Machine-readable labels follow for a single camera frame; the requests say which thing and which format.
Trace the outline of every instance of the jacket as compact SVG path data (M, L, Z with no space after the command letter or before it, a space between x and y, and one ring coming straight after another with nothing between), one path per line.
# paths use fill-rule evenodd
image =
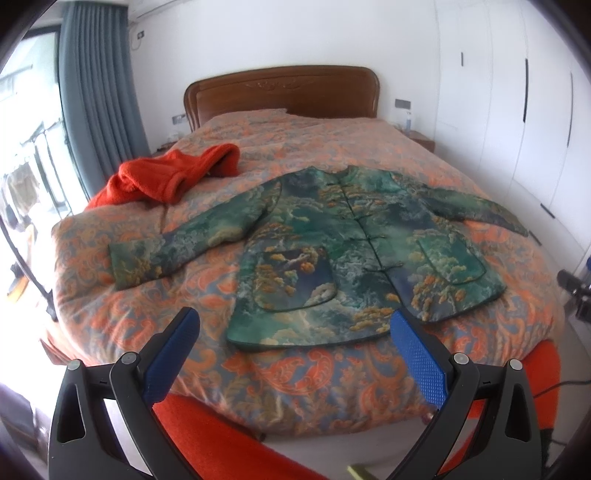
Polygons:
M504 207L471 194L384 170L310 167L110 253L122 289L246 239L228 341L330 345L386 334L401 305L436 322L497 298L501 278L448 221L464 219L527 235Z

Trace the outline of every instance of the orange floral bedding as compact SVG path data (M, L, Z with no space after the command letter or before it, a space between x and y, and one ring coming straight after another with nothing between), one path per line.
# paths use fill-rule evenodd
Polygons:
M204 401L253 430L276 434L357 432L421 414L425 401L389 337L354 346L237 351L225 340L243 243L207 251L172 277L116 291L108 245L170 231L214 205L282 174L315 166L396 170L432 186L483 195L462 173L387 123L321 120L280 110L227 113L175 145L191 155L223 142L242 152L241 175L206 178L172 207L107 206L61 221L56 247L53 347L88 365L138 351L183 306L202 321L173 391ZM477 222L459 228L507 284L497 299L428 328L451 351L502 365L523 358L564 324L552 275L532 239Z

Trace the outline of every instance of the white floor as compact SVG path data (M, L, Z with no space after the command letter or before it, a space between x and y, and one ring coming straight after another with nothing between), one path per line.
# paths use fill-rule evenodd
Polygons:
M25 395L50 417L53 415L64 367L47 359L36 341L35 311L23 312L1 305L0 316L0 382ZM559 344L562 380L591 379L591 360L567 322ZM554 438L568 442L591 406L591 387L563 387ZM147 472L121 419L116 404L108 404L115 430L132 465ZM351 480L348 465L360 463L378 479L385 479L396 467L424 429L420 419L383 426L369 432L290 439L270 436L265 444L330 480ZM551 460L562 447L552 445Z

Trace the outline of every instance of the jacket pocket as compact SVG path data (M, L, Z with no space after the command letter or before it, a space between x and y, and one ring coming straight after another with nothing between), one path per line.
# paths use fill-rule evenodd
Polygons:
M269 312L320 305L336 292L324 247L263 252L255 267L254 300Z
M482 262L456 233L431 233L418 243L435 271L449 283L461 285L486 273Z

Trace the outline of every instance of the air conditioner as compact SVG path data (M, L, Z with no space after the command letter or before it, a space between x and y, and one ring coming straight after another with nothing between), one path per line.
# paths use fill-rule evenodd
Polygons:
M131 0L129 2L129 22L137 23L149 15L160 12L183 0Z

